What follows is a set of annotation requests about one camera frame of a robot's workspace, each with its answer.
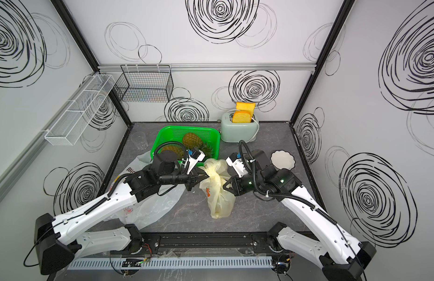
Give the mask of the yellowish fruit print plastic bag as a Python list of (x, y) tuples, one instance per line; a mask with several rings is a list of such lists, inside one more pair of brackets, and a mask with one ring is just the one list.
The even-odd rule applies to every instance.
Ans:
[(236, 200), (235, 195), (223, 189), (230, 179), (225, 160), (208, 159), (200, 167), (208, 178), (201, 181), (199, 188), (205, 193), (210, 214), (213, 219), (226, 218), (231, 215)]

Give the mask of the white bunny print plastic bag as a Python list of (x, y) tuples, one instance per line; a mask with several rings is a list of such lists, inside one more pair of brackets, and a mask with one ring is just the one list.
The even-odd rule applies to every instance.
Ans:
[[(125, 173), (138, 172), (150, 164), (151, 161), (150, 152), (138, 155), (119, 176)], [(178, 185), (163, 196), (159, 196), (158, 192), (155, 192), (148, 199), (114, 213), (104, 219), (104, 222), (119, 222), (123, 225), (134, 224), (138, 229), (143, 229), (157, 222), (171, 211), (177, 202), (179, 202), (185, 190), (184, 185)]]

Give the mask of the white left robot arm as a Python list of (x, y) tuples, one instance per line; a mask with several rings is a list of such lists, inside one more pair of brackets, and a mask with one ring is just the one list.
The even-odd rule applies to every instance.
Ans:
[(34, 245), (36, 266), (41, 275), (55, 275), (74, 260), (103, 251), (121, 251), (142, 237), (137, 227), (129, 224), (117, 230), (89, 232), (104, 219), (153, 195), (160, 196), (162, 186), (170, 190), (184, 185), (187, 190), (207, 179), (196, 165), (205, 153), (199, 148), (186, 148), (180, 142), (159, 145), (152, 163), (142, 170), (121, 175), (105, 194), (72, 211), (57, 215), (46, 213), (35, 221)]

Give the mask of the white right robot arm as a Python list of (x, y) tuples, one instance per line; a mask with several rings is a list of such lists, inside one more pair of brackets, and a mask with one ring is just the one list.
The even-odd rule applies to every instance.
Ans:
[(370, 242), (345, 231), (311, 196), (289, 169), (276, 169), (263, 151), (252, 152), (244, 140), (227, 164), (237, 175), (223, 185), (234, 196), (249, 192), (262, 201), (277, 201), (292, 211), (314, 234), (302, 235), (282, 222), (267, 232), (271, 251), (297, 254), (320, 268), (329, 281), (365, 281), (365, 270), (376, 254)]

